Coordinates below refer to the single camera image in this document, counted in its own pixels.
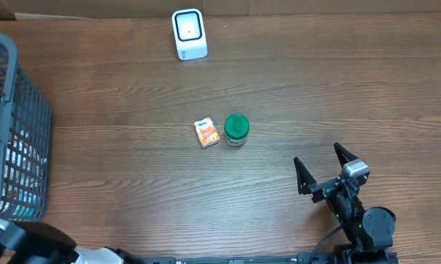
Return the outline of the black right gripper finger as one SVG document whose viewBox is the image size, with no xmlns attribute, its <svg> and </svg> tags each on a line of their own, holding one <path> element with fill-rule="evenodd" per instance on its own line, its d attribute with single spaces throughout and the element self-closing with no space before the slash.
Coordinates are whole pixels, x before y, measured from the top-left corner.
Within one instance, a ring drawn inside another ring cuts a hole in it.
<svg viewBox="0 0 441 264">
<path fill-rule="evenodd" d="M 314 177 L 298 157 L 294 158 L 294 167 L 297 173 L 298 193 L 304 195 L 311 194 L 311 189 L 316 186 Z"/>
<path fill-rule="evenodd" d="M 358 157 L 354 154 L 352 154 L 350 151 L 348 151 L 346 148 L 344 148 L 341 144 L 336 142 L 334 145 L 334 150 L 336 152 L 336 155 L 338 157 L 339 163 L 341 167 L 343 167 L 345 164 L 349 163 L 350 161 L 355 161 L 358 159 Z"/>
</svg>

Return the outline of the green lid jar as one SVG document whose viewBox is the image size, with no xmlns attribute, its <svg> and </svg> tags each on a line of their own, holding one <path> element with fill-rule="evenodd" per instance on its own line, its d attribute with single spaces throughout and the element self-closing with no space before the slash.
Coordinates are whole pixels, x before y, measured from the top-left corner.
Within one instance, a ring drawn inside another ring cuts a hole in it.
<svg viewBox="0 0 441 264">
<path fill-rule="evenodd" d="M 226 142 L 233 147 L 241 147 L 246 143 L 249 130 L 249 120 L 242 114 L 231 114 L 224 123 Z"/>
</svg>

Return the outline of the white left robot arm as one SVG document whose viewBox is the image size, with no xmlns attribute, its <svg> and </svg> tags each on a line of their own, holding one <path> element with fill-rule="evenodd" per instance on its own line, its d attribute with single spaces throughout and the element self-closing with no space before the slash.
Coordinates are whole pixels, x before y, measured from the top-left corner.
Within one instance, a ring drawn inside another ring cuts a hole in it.
<svg viewBox="0 0 441 264">
<path fill-rule="evenodd" d="M 142 260 L 121 249 L 87 249 L 61 230 L 43 223 L 0 219 L 0 260 L 8 263 L 116 264 Z"/>
</svg>

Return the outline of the orange tissue pack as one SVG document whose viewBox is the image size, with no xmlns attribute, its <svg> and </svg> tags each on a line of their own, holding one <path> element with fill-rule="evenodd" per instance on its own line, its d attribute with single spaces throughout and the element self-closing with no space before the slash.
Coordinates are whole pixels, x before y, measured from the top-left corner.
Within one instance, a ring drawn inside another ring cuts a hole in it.
<svg viewBox="0 0 441 264">
<path fill-rule="evenodd" d="M 210 117 L 194 122 L 194 128 L 203 148 L 217 144 L 220 141 L 218 130 Z"/>
</svg>

